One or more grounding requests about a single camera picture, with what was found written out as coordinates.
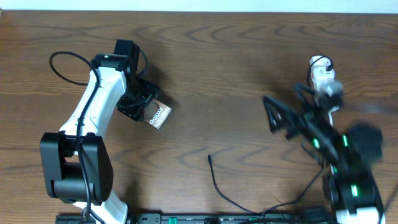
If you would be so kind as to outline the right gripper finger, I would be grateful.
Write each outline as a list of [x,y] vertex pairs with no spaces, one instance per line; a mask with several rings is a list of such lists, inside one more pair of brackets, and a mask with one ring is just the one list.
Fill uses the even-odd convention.
[[269,96],[264,96],[262,101],[272,133],[294,125],[295,111],[291,107]]
[[316,91],[313,88],[306,86],[302,83],[297,83],[294,85],[294,93],[303,104],[308,105],[309,102],[304,96],[304,93],[308,93],[313,98],[316,94]]

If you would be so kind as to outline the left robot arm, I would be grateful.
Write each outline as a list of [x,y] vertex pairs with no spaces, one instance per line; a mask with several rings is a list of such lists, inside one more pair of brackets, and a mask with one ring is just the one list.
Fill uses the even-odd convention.
[[137,70],[143,51],[118,39],[113,53],[83,62],[90,68],[75,111],[56,133],[40,140],[49,197],[82,209],[81,223],[128,223],[128,205],[113,190],[114,172],[104,136],[114,110],[143,121],[159,87]]

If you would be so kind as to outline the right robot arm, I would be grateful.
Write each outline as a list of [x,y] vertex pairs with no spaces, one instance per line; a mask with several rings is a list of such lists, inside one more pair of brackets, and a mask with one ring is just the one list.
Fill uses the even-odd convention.
[[339,81],[312,88],[302,83],[294,92],[302,111],[270,96],[263,98],[272,133],[286,130],[286,138],[303,136],[314,152],[311,156],[328,165],[323,176],[323,193],[330,202],[337,223],[385,223],[385,209],[372,172],[382,157],[382,133],[371,123],[358,122],[339,133],[327,114],[343,106],[343,85]]

